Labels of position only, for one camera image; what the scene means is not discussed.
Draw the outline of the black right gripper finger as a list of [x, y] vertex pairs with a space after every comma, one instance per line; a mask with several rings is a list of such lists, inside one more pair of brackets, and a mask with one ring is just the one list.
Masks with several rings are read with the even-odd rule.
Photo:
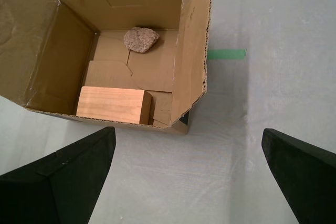
[[335, 153], [264, 129], [270, 171], [299, 223], [335, 223]]
[[115, 147], [105, 127], [1, 175], [1, 223], [88, 223]]

